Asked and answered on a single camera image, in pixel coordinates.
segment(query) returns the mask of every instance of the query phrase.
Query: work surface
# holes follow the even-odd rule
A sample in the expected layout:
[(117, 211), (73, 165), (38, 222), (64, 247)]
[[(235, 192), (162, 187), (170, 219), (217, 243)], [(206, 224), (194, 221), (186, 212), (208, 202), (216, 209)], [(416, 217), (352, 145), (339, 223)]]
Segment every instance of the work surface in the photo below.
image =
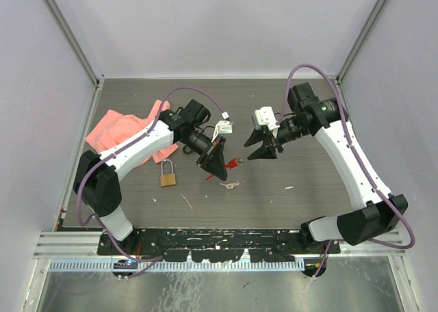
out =
[[(322, 80), (308, 82), (321, 100), (333, 96)], [(308, 220), (351, 211), (340, 176), (325, 150), (311, 136), (289, 142), (278, 159), (246, 160), (259, 146), (243, 147), (253, 130), (251, 115), (267, 105), (279, 112), (285, 84), (281, 79), (106, 80), (90, 129), (109, 109), (146, 118), (155, 100), (162, 99), (170, 89), (196, 86), (212, 93), (235, 122), (234, 133), (225, 135), (225, 162), (235, 157), (245, 159), (244, 164), (229, 171), (227, 181), (206, 181), (208, 174), (196, 166), (198, 155), (184, 155), (180, 145), (170, 156), (177, 185), (165, 188), (159, 185), (159, 164), (150, 160), (135, 168), (121, 183), (123, 210), (133, 225), (297, 229)], [(208, 125), (214, 126), (221, 119), (211, 101), (188, 90), (169, 98), (170, 107), (184, 107), (190, 99), (210, 110)], [(236, 181), (241, 184), (233, 190), (220, 185)], [(72, 193), (64, 226), (78, 226), (75, 199)], [(89, 213), (89, 208), (83, 208), (84, 217)]]

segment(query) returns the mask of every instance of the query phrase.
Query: brass padlock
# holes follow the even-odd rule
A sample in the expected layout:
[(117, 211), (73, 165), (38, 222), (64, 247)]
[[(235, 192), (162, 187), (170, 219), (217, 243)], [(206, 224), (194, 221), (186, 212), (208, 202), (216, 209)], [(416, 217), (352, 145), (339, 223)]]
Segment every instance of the brass padlock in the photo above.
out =
[[(165, 161), (169, 161), (170, 162), (170, 166), (172, 168), (172, 173), (170, 173), (170, 174), (164, 174), (163, 173), (163, 163)], [(170, 159), (165, 159), (165, 160), (162, 161), (162, 175), (159, 178), (159, 182), (160, 182), (162, 187), (171, 187), (171, 186), (177, 184), (177, 176), (173, 172), (173, 163), (172, 163), (172, 161)]]

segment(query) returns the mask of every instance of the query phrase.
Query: black mounting plate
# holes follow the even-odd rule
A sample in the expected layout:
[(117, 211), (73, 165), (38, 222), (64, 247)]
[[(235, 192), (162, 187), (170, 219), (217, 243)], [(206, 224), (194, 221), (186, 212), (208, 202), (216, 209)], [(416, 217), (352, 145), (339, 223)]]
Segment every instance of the black mounting plate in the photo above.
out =
[[(294, 261), (294, 255), (322, 254), (324, 242), (305, 248), (298, 240), (297, 230), (278, 229), (135, 229), (136, 246), (143, 258), (162, 256), (164, 261), (187, 261), (189, 252), (195, 262), (207, 259), (212, 263), (239, 261), (245, 249), (250, 261), (257, 263)], [(126, 250), (131, 256), (137, 247)], [(339, 244), (329, 252), (339, 254)], [(109, 237), (102, 234), (97, 254), (119, 255)]]

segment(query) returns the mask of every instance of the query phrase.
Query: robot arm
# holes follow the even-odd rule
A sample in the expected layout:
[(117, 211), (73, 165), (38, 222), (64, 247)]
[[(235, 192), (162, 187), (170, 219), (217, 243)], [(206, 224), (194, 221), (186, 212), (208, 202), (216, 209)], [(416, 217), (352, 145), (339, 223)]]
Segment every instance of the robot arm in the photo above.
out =
[(228, 133), (231, 129), (224, 129), (224, 121), (219, 122), (215, 136), (210, 140), (198, 130), (198, 126), (208, 121), (210, 116), (207, 108), (191, 100), (186, 107), (179, 108), (177, 112), (163, 111), (152, 131), (149, 129), (153, 124), (150, 124), (125, 142), (103, 151), (100, 155), (86, 151), (81, 156), (73, 186), (76, 194), (87, 172), (98, 162), (115, 155), (93, 172), (84, 186), (81, 199), (95, 212), (114, 238), (122, 242), (122, 246), (123, 241), (133, 233), (133, 226), (120, 206), (120, 181), (142, 160), (175, 142), (182, 142), (200, 155), (196, 164), (203, 170), (223, 181), (227, 179), (223, 156), (225, 139), (219, 134)]
[[(354, 209), (344, 215), (321, 217), (303, 223), (300, 232), (303, 244), (310, 246), (328, 239), (342, 239), (356, 245), (392, 230), (398, 218), (374, 191), (359, 166), (344, 135), (340, 120), (340, 112), (344, 111), (339, 111), (335, 99), (319, 101), (310, 85), (304, 83), (289, 91), (288, 103), (294, 115), (279, 124), (276, 123), (271, 107), (256, 110), (253, 116), (255, 130), (245, 146), (258, 142), (262, 142), (262, 146), (248, 159), (275, 159), (276, 152), (283, 152), (287, 142), (310, 134), (321, 143), (335, 164)], [(354, 133), (349, 121), (347, 128), (350, 133)], [(404, 196), (394, 196), (380, 180), (354, 135), (352, 144), (380, 192), (404, 213), (407, 209)]]

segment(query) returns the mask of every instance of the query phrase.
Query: small key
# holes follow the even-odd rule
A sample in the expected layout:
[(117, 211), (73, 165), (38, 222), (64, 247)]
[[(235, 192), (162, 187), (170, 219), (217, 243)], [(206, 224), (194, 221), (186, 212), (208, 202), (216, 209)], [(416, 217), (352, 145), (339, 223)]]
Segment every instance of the small key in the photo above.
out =
[(236, 183), (220, 183), (221, 185), (223, 185), (224, 187), (226, 187), (227, 189), (234, 189), (235, 187), (237, 187), (240, 183), (236, 182)]

